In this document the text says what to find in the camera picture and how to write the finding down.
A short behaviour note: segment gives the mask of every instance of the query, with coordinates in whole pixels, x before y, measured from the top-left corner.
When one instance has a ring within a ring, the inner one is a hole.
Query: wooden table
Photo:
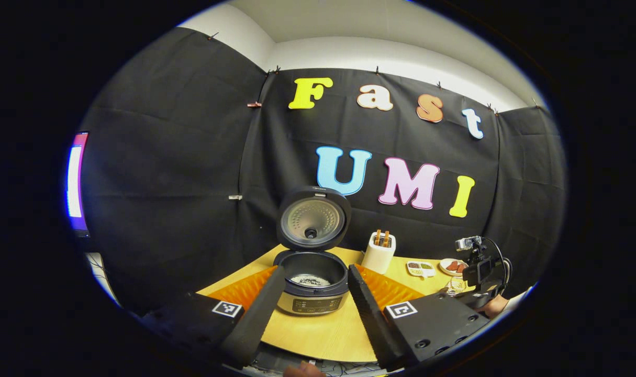
[[[256,272],[265,270],[273,265],[275,256],[284,250],[286,250],[284,246],[276,246],[232,275],[197,293],[210,294]],[[343,248],[333,248],[328,251],[339,256],[346,263],[346,266],[352,263],[362,263],[364,257],[364,253],[361,251]],[[412,276],[406,270],[406,262],[409,260],[432,263],[434,269],[437,270],[437,275],[425,278],[424,281],[420,277]],[[395,256],[385,276],[423,294],[437,293],[445,287],[452,277],[440,269],[438,262],[438,260]],[[299,355],[320,360],[376,361],[373,348],[371,348],[364,325],[360,320],[358,308],[356,308],[350,293],[345,297],[344,306],[340,310],[325,315],[295,316],[286,314],[277,308],[267,324],[262,341]]]

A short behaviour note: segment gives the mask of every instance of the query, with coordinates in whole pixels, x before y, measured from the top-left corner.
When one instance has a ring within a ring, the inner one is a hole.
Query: hand
[[[283,372],[283,377],[327,377],[327,375],[322,373],[315,365],[302,361],[299,368],[289,365]]]
[[[504,310],[504,307],[508,303],[509,303],[509,300],[507,300],[506,298],[503,298],[501,294],[497,294],[497,296],[493,298],[492,300],[488,301],[487,304],[483,305],[480,308],[474,309],[474,311],[477,313],[484,311],[485,315],[487,315],[489,319],[493,319],[497,317],[497,315],[499,315],[501,311]]]

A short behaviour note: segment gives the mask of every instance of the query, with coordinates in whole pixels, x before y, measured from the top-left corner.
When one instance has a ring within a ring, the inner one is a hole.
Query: open lid
[[[323,251],[343,239],[351,205],[339,191],[302,186],[286,195],[279,213],[276,231],[283,246],[295,251]]]

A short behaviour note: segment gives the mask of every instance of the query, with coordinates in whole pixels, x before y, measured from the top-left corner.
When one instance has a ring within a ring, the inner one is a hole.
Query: black fabric
[[[503,112],[499,176],[485,235],[514,265],[510,298],[542,276],[560,237],[567,200],[567,164],[562,139],[547,110]]]
[[[289,109],[295,79],[316,77],[329,77],[334,84],[325,88],[320,100],[313,100],[312,109]],[[356,98],[366,84],[387,88],[394,107],[387,112],[360,107]],[[433,124],[418,117],[416,107],[422,94],[442,99],[441,122]],[[343,150],[337,164],[340,182],[352,177],[351,150],[373,154],[366,163],[363,187],[347,196],[353,214],[342,247],[366,250],[370,234],[384,229],[397,239],[395,255],[445,258],[456,256],[456,239],[483,233],[495,194],[499,154],[495,115],[487,107],[432,84],[349,69],[296,69],[271,74],[261,102],[241,167],[242,208],[253,224],[273,227],[286,193],[303,184],[318,184],[316,148],[334,146]],[[481,118],[483,139],[473,138],[467,130],[462,110],[469,108]],[[440,168],[432,209],[378,202],[387,182],[387,157],[406,160],[411,177],[423,164]],[[459,175],[470,176],[476,182],[464,218],[449,215]]]
[[[82,191],[112,288],[139,311],[231,274],[243,144],[265,73],[215,39],[175,28],[103,88],[81,130]]]

